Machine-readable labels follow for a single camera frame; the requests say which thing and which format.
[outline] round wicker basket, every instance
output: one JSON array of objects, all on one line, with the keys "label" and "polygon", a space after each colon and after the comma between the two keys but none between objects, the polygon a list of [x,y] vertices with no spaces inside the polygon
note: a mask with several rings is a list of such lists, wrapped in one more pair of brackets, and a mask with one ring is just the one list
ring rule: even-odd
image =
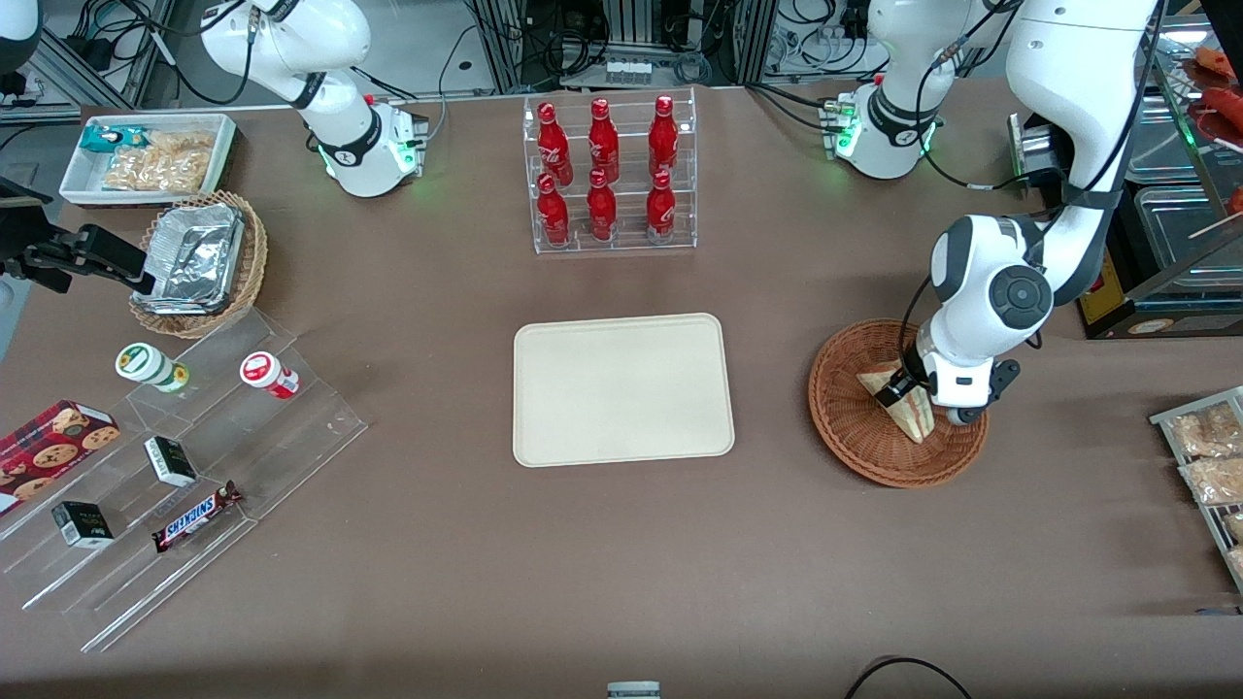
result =
[{"label": "round wicker basket", "polygon": [[[210,204],[236,206],[246,216],[246,230],[242,233],[241,250],[237,254],[237,272],[234,275],[232,289],[229,290],[231,299],[229,306],[214,316],[157,316],[140,310],[131,301],[129,311],[147,330],[162,335],[175,335],[185,340],[198,340],[224,323],[234,313],[250,307],[255,302],[255,297],[259,296],[259,287],[264,284],[264,266],[267,264],[267,233],[264,230],[264,221],[259,220],[255,209],[245,199],[229,192],[213,192],[178,201],[173,206],[208,206]],[[152,221],[152,225],[147,226],[147,234],[138,244],[143,250],[150,245],[152,234],[158,223],[159,216]]]},{"label": "round wicker basket", "polygon": [[[933,407],[932,434],[916,444],[859,383],[855,374],[897,356],[895,320],[870,320],[834,335],[812,364],[807,398],[824,443],[848,466],[895,488],[941,485],[962,473],[984,445],[988,413],[966,427],[950,424]],[[914,326],[907,336],[914,335]]]}]

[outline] acrylic display rack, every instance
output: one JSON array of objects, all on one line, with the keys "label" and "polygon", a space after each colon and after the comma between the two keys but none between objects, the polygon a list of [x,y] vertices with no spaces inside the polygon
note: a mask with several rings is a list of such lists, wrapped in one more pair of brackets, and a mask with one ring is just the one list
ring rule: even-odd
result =
[{"label": "acrylic display rack", "polygon": [[[618,201],[618,230],[609,243],[600,243],[590,233],[587,210],[587,193],[590,190],[588,174],[592,155],[587,134],[592,128],[592,95],[562,93],[527,97],[522,107],[522,146],[527,165],[527,198],[531,200],[531,230],[537,254],[556,252],[609,252],[649,251],[695,248],[697,231],[697,189],[695,134],[699,124],[695,114],[694,90],[622,91],[604,93],[609,112],[618,129],[620,144],[620,178],[613,183]],[[669,243],[655,245],[648,240],[648,193],[651,192],[651,173],[648,169],[648,131],[655,117],[656,97],[674,98],[674,121],[677,123],[677,162],[670,172],[670,189],[677,204],[674,209],[674,230]],[[574,179],[561,188],[569,208],[569,245],[553,248],[539,225],[536,199],[539,190],[536,178],[543,172],[539,160],[539,119],[536,107],[551,102],[557,107],[557,121],[569,139],[569,162],[574,167]]]},{"label": "acrylic display rack", "polygon": [[[298,373],[288,400],[241,383],[242,358],[259,350]],[[116,643],[367,429],[297,353],[293,336],[254,308],[178,361],[190,369],[188,386],[134,389],[109,410],[119,439],[0,519],[0,561],[22,608],[60,612],[83,652]],[[157,480],[143,449],[154,434],[185,448],[199,475],[193,486]],[[152,532],[230,479],[245,499],[157,553]],[[99,550],[67,546],[51,515],[61,500],[97,504],[116,540]]]}]

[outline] red cookie box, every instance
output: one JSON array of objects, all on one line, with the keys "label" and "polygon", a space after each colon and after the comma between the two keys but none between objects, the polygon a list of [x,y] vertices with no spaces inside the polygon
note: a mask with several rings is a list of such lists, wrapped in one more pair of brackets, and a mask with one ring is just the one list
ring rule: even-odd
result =
[{"label": "red cookie box", "polygon": [[118,437],[112,415],[61,400],[0,439],[0,516]]}]

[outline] brown tablecloth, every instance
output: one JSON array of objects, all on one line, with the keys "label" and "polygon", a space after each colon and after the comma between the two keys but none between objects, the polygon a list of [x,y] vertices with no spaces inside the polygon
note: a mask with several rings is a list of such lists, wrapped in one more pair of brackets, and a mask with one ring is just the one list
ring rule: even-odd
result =
[{"label": "brown tablecloth", "polygon": [[[1232,587],[1146,417],[1241,383],[1238,341],[1089,343],[1062,308],[1043,351],[1014,353],[1023,377],[965,475],[864,481],[808,418],[817,348],[900,315],[958,215],[1039,204],[926,165],[869,180],[742,90],[696,95],[700,248],[638,259],[533,255],[520,100],[454,103],[426,175],[375,200],[324,175],[292,111],[234,112],[231,189],[271,240],[259,305],[373,427],[103,654],[6,590],[0,695],[542,699],[651,678],[670,699],[835,697],[907,653],[977,697],[1237,697],[1243,618],[1192,616]],[[1004,83],[961,81],[942,164],[1002,177],[1016,108]],[[137,236],[150,216],[63,223]],[[185,346],[124,299],[36,290],[0,364],[2,432],[58,398],[118,400],[127,342]],[[692,311],[725,328],[728,455],[515,463],[521,326]],[[943,689],[919,668],[875,682]]]}]

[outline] coca-cola bottle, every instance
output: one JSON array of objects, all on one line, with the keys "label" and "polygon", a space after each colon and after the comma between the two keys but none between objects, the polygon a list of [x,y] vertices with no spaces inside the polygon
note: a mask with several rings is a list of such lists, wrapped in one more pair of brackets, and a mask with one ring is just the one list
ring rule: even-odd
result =
[{"label": "coca-cola bottle", "polygon": [[569,187],[574,182],[574,167],[569,164],[569,139],[566,129],[557,123],[557,109],[543,102],[536,109],[539,114],[539,159],[544,170],[557,178],[557,184]]},{"label": "coca-cola bottle", "polygon": [[609,188],[604,168],[592,170],[592,190],[587,193],[587,209],[592,214],[592,236],[600,243],[613,240],[618,224],[618,200]]},{"label": "coca-cola bottle", "polygon": [[592,167],[604,170],[609,183],[622,177],[622,154],[618,148],[618,127],[609,118],[609,101],[592,100],[592,131],[587,134],[592,146]]},{"label": "coca-cola bottle", "polygon": [[674,206],[677,200],[669,189],[669,170],[658,170],[651,175],[651,184],[648,193],[648,240],[653,245],[664,245],[674,236]]},{"label": "coca-cola bottle", "polygon": [[536,209],[539,210],[539,225],[544,229],[544,238],[553,248],[569,245],[569,209],[566,200],[557,192],[557,183],[548,173],[539,173],[536,178],[539,188],[539,198],[536,199]]},{"label": "coca-cola bottle", "polygon": [[674,123],[674,98],[667,95],[656,97],[656,118],[651,121],[648,132],[648,169],[655,177],[656,170],[672,170],[677,163],[677,124]]}]

